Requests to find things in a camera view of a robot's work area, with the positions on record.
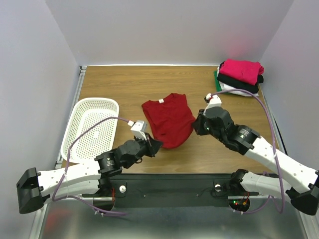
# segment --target screw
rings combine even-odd
[[[215,191],[220,192],[221,191],[221,186],[219,184],[215,185]]]
[[[121,193],[126,192],[126,187],[124,185],[120,186],[120,192]]]

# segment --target cable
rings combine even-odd
[[[115,189],[112,188],[112,203],[113,203],[113,206],[114,206],[114,202],[115,202]]]
[[[269,174],[268,174],[266,171],[263,172],[263,175],[264,175],[264,176],[266,175],[266,176],[269,177]],[[271,197],[271,199],[273,200],[273,203],[275,204],[275,207],[276,207],[277,211],[279,211],[280,209],[279,209],[279,206],[278,206],[278,204],[277,204],[277,202],[276,202],[274,196],[271,196],[271,195],[270,195],[270,197]]]
[[[269,126],[270,126],[270,131],[271,131],[273,153],[274,153],[274,158],[275,158],[275,161],[276,161],[276,167],[277,167],[277,172],[278,172],[278,177],[279,177],[279,184],[280,184],[280,193],[281,193],[281,198],[282,198],[281,208],[279,209],[277,207],[277,205],[276,205],[276,209],[281,214],[281,213],[284,212],[284,209],[285,209],[285,191],[284,191],[284,184],[283,184],[283,176],[282,176],[282,173],[281,173],[279,160],[278,160],[278,157],[277,157],[277,154],[276,154],[276,138],[275,138],[274,127],[273,127],[273,124],[271,123],[270,115],[268,114],[268,111],[267,111],[264,103],[258,97],[256,97],[254,94],[252,94],[251,92],[246,91],[246,90],[242,90],[242,89],[225,90],[225,91],[220,91],[220,92],[216,92],[216,93],[211,93],[211,97],[215,96],[215,95],[222,94],[222,93],[232,92],[232,91],[241,91],[241,92],[245,92],[245,93],[251,95],[252,97],[254,97],[260,103],[260,105],[263,107],[263,109],[264,109],[264,111],[266,113],[266,117],[267,117],[267,120],[268,120],[268,123],[269,123]],[[256,212],[262,210],[265,207],[265,205],[268,203],[269,198],[270,198],[270,196],[268,197],[266,203],[264,205],[262,205],[260,208],[258,208],[256,210],[253,210],[253,211],[250,211],[250,212],[244,212],[244,214],[252,214],[252,213],[256,213]]]
[[[244,193],[244,197],[240,200],[240,202],[244,201],[245,197],[246,197],[246,192]],[[247,192],[247,199],[246,199],[246,201],[244,203],[247,203],[248,199],[249,199],[249,192]]]
[[[94,209],[96,212],[98,212],[98,213],[101,213],[101,214],[104,214],[104,213],[105,213],[106,216],[119,217],[119,216],[125,216],[125,215],[126,215],[126,213],[106,211],[106,210],[97,208],[97,207],[93,206],[92,204],[86,202],[85,200],[80,199],[80,198],[75,197],[75,196],[68,196],[68,195],[67,195],[67,196],[64,196],[64,197],[55,198],[56,193],[58,192],[58,190],[59,190],[59,188],[60,188],[60,186],[61,186],[61,184],[62,184],[62,182],[63,182],[63,180],[64,180],[64,178],[65,178],[65,175],[67,174],[67,171],[68,171],[68,168],[69,168],[70,154],[71,154],[71,149],[72,149],[72,147],[75,145],[75,143],[76,143],[81,137],[83,137],[85,134],[87,134],[90,130],[92,130],[93,128],[95,128],[95,127],[98,126],[99,124],[101,124],[101,123],[103,123],[103,122],[105,122],[105,121],[107,121],[107,120],[111,120],[111,119],[122,120],[122,121],[125,121],[126,123],[129,122],[129,120],[124,119],[124,118],[121,118],[121,117],[108,117],[108,118],[105,118],[105,119],[103,119],[103,120],[97,122],[95,125],[91,126],[90,128],[88,128],[86,131],[84,131],[80,136],[78,136],[78,137],[71,143],[71,145],[70,145],[70,147],[69,147],[69,149],[68,149],[68,154],[67,154],[67,160],[66,160],[66,165],[65,165],[65,169],[64,169],[64,174],[62,175],[60,181],[58,182],[58,184],[57,184],[57,186],[56,186],[56,188],[55,188],[55,190],[54,190],[54,192],[53,192],[53,194],[52,194],[52,201],[53,201],[53,202],[56,202],[56,201],[59,201],[59,200],[61,200],[61,199],[65,199],[65,198],[69,197],[69,198],[76,199],[76,200],[78,200],[78,201],[80,201],[80,202],[82,202],[82,203],[88,205],[89,207],[93,208],[93,209]]]
[[[245,203],[247,203],[247,202],[248,202],[248,200],[249,200],[249,196],[250,196],[250,193],[248,192],[248,197],[247,197],[247,199],[246,199]]]

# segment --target stack of folded clothes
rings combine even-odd
[[[227,59],[215,73],[217,91],[243,89],[258,96],[258,84],[264,82],[264,67],[259,62]],[[241,91],[230,92],[241,96],[251,96]]]

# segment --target metal frame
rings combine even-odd
[[[73,98],[72,107],[71,107],[71,110],[70,110],[70,115],[72,113],[72,109],[73,109],[74,105],[77,103],[77,101],[79,99],[81,88],[82,88],[82,84],[83,84],[83,81],[84,81],[86,68],[87,68],[87,66],[80,66],[81,71],[80,71],[80,75],[79,75],[79,80],[78,80],[78,85],[77,85],[77,88],[76,88],[76,92],[75,92],[75,95],[74,95],[74,98]],[[279,131],[278,131],[277,127],[276,127],[274,116],[272,114],[271,109],[269,108],[269,105],[267,104],[267,100],[265,99],[264,94],[263,94],[263,98],[264,98],[264,101],[265,101],[265,104],[266,104],[266,108],[267,108],[268,112],[270,113],[272,124],[275,126],[274,130],[275,130],[275,136],[276,136],[276,139],[277,139],[277,143],[279,145],[279,150],[284,152],[283,142],[281,141]],[[62,160],[63,159],[61,157],[61,154],[59,153],[59,155],[57,157],[57,160],[56,160],[55,169],[61,168]],[[46,210],[47,210],[47,205],[45,205],[41,210],[38,210],[37,212],[35,212],[35,217],[34,217],[34,221],[33,221],[33,225],[32,225],[32,228],[31,228],[29,239],[39,239],[41,228],[42,228],[43,222],[45,220]],[[301,213],[301,212],[300,212],[300,216],[301,216],[301,220],[303,222],[303,225],[305,227],[305,231],[306,231],[307,237],[309,239],[318,239],[319,238],[319,224],[318,224],[317,218],[315,216],[309,216],[309,215],[306,215],[306,214]]]

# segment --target gray floor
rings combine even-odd
[[[252,199],[257,208],[264,199]],[[74,200],[48,206],[42,239],[306,239],[300,214],[287,204],[283,215],[270,202],[261,212],[239,215],[229,208],[121,209],[127,216],[102,218]]]

